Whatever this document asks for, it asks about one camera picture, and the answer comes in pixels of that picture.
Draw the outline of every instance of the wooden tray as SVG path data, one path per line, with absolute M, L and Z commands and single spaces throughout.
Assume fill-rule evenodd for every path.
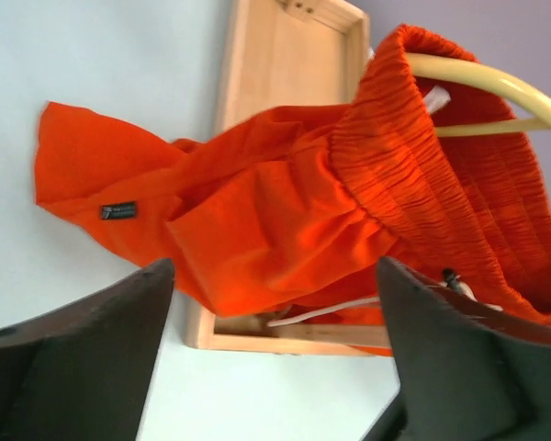
M 369 17 L 343 0 L 233 0 L 216 132 L 281 105 L 351 101 L 369 53 Z M 186 343 L 201 349 L 287 354 L 366 353 L 279 338 L 264 317 L 221 319 L 192 301 Z

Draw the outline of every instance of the white cord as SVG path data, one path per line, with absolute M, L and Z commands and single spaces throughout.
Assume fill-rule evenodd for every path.
M 286 324 L 294 324 L 304 322 L 305 320 L 312 319 L 313 317 L 318 317 L 324 314 L 330 314 L 331 312 L 337 312 L 339 310 L 344 310 L 346 308 L 354 308 L 356 306 L 363 306 L 369 304 L 379 303 L 379 297 L 367 297 L 365 299 L 359 300 L 350 300 L 343 303 L 337 303 L 336 305 L 328 306 L 326 308 L 321 308 L 319 310 L 305 312 L 304 314 L 297 315 L 296 317 L 288 317 L 287 319 L 272 320 L 267 322 L 267 327 L 275 328 L 276 326 L 284 326 Z

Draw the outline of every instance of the wooden box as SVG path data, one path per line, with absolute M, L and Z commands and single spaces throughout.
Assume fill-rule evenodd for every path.
M 281 105 L 350 102 L 369 54 L 369 18 L 343 0 L 233 0 L 216 132 Z M 192 301 L 186 343 L 201 349 L 366 355 L 279 338 L 263 317 L 221 319 Z

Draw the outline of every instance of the red-orange fabric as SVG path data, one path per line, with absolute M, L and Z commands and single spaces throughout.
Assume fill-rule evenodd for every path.
M 475 60 L 402 25 L 350 105 L 274 108 L 206 143 L 50 103 L 37 203 L 139 266 L 171 256 L 177 287 L 222 316 L 373 295 L 388 254 L 434 279 L 455 268 L 478 300 L 551 323 L 551 210 L 527 138 L 437 139 L 435 125 L 513 115 L 489 93 L 414 78 L 405 52 Z M 422 94 L 436 84 L 452 100 L 431 117 Z M 128 201 L 136 218 L 100 220 L 101 206 Z

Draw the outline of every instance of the gray wall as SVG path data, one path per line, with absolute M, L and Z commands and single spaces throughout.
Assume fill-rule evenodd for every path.
M 353 0 L 371 16 L 372 46 L 399 23 L 459 43 L 485 64 L 551 96 L 551 0 Z M 519 116 L 526 115 L 517 109 Z M 530 134 L 551 197 L 551 132 Z

